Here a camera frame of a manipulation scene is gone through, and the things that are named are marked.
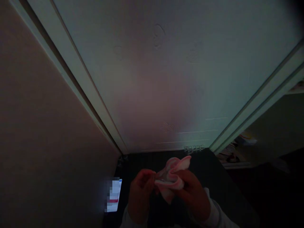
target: wall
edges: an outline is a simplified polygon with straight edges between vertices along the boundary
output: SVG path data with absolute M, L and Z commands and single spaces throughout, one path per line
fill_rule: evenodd
M 241 152 L 255 165 L 304 147 L 304 93 L 285 95 L 246 131 L 258 141 Z
M 0 2 L 2 227 L 98 227 L 118 151 L 8 1 Z

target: pink and white cloth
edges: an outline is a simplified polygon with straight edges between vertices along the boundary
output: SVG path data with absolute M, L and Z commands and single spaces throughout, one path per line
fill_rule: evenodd
M 184 187 L 183 180 L 174 173 L 179 170 L 188 169 L 190 159 L 191 156 L 186 156 L 181 160 L 176 157 L 170 158 L 165 168 L 156 174 L 154 183 L 168 204 L 171 204 L 174 198 L 174 193 L 170 189 L 180 190 Z

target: beige wall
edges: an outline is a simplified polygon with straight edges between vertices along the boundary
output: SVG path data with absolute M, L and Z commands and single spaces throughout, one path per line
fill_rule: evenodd
M 98 227 L 119 153 L 7 0 L 0 17 L 2 226 Z

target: door panel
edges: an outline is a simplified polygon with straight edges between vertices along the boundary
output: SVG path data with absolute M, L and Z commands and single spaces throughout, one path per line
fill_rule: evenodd
M 209 147 L 303 37 L 283 1 L 59 1 L 130 153 Z

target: person's left hand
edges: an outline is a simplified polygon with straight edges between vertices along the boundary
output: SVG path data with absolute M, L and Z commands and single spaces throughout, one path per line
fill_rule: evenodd
M 150 169 L 142 169 L 131 182 L 128 213 L 137 224 L 143 224 L 148 217 L 149 198 L 154 188 L 155 174 L 156 172 Z

